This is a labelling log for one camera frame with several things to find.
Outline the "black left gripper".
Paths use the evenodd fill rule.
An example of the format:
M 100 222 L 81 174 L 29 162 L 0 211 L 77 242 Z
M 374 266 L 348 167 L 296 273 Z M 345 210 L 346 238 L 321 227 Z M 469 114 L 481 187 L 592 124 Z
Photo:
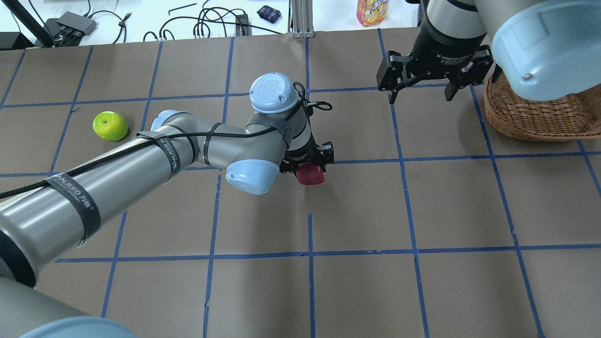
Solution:
M 302 147 L 285 151 L 283 160 L 280 163 L 280 173 L 296 175 L 298 168 L 305 163 L 316 165 L 320 167 L 322 172 L 326 173 L 326 165 L 334 162 L 332 141 L 319 145 L 315 142 L 313 134 L 311 134 Z

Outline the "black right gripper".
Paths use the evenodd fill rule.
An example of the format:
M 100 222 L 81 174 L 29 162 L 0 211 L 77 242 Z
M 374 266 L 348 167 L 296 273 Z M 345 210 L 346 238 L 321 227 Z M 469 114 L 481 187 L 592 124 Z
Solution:
M 490 47 L 482 44 L 485 35 L 480 23 L 421 22 L 408 55 L 386 51 L 377 71 L 378 90 L 389 92 L 389 105 L 394 105 L 399 90 L 446 78 L 445 100 L 451 102 L 464 87 L 482 84 L 493 66 Z

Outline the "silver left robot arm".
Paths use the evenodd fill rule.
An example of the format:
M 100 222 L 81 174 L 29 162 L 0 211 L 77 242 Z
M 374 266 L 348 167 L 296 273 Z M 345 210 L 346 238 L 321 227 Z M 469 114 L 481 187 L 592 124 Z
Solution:
M 229 184 L 264 195 L 281 173 L 301 184 L 324 181 L 332 143 L 314 141 L 310 117 L 328 111 L 282 73 L 258 77 L 249 90 L 246 128 L 186 111 L 162 111 L 149 131 L 66 172 L 1 194 L 1 336 L 132 338 L 115 321 L 88 315 L 36 291 L 41 270 L 83 246 L 112 218 L 194 163 L 225 170 Z

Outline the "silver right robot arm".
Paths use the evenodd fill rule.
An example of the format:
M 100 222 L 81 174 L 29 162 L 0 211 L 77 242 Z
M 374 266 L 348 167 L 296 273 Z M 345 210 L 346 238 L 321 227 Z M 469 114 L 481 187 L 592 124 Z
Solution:
M 519 97 L 549 101 L 599 85 L 598 0 L 421 0 L 410 54 L 386 52 L 378 90 L 448 79 L 445 99 L 483 83 L 492 64 Z

